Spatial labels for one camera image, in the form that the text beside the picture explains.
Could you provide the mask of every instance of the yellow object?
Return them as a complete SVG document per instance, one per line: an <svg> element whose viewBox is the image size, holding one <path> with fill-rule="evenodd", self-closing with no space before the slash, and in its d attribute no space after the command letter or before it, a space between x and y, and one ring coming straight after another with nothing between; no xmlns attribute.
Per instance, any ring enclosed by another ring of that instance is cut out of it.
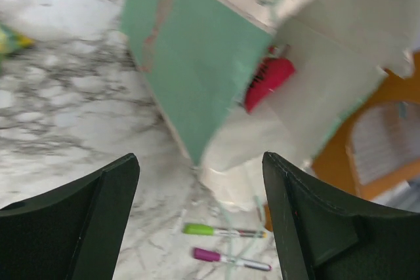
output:
<svg viewBox="0 0 420 280"><path fill-rule="evenodd" d="M12 54L34 44L34 40L0 24L0 54Z"/></svg>

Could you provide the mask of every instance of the green marker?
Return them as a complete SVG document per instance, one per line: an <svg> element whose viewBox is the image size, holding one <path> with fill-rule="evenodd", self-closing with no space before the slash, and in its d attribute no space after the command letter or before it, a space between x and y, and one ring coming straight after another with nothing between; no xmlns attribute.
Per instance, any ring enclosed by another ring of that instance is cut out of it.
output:
<svg viewBox="0 0 420 280"><path fill-rule="evenodd" d="M267 237L267 233L264 231L251 231L251 230L232 230L228 229L217 229L212 226L206 226L205 224L194 224L189 223L184 226L185 234L190 235L214 235L214 236L232 236L232 237Z"/></svg>

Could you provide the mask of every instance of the marker cap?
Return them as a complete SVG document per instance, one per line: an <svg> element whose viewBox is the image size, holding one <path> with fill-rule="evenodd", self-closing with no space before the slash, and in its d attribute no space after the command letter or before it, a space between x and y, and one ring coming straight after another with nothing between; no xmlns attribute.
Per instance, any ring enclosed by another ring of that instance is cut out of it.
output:
<svg viewBox="0 0 420 280"><path fill-rule="evenodd" d="M212 252L210 250L199 249L195 247L192 251L192 256L195 259L203 260L205 262L219 262L221 260L221 256L217 252Z"/></svg>
<svg viewBox="0 0 420 280"><path fill-rule="evenodd" d="M206 226L205 224L186 224L184 226L184 233L185 234L192 234L192 235L213 235L215 229L211 226Z"/></svg>

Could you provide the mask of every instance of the teal paper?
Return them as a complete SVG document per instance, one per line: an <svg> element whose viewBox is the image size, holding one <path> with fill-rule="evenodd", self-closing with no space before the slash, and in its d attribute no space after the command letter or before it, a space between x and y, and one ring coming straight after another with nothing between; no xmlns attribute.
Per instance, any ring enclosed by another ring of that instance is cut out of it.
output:
<svg viewBox="0 0 420 280"><path fill-rule="evenodd" d="M142 65L158 0L127 0L122 31ZM198 165L206 145L244 92L271 36L217 0L173 0L145 76Z"/></svg>

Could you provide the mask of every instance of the purple marker cap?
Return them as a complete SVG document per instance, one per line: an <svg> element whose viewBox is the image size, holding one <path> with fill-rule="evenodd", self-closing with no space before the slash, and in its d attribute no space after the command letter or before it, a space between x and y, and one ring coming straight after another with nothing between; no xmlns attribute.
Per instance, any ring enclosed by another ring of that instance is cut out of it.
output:
<svg viewBox="0 0 420 280"><path fill-rule="evenodd" d="M210 250L198 249L195 247L192 251L192 256L195 259L203 260L205 262L219 262L221 255L217 252L211 252Z"/></svg>

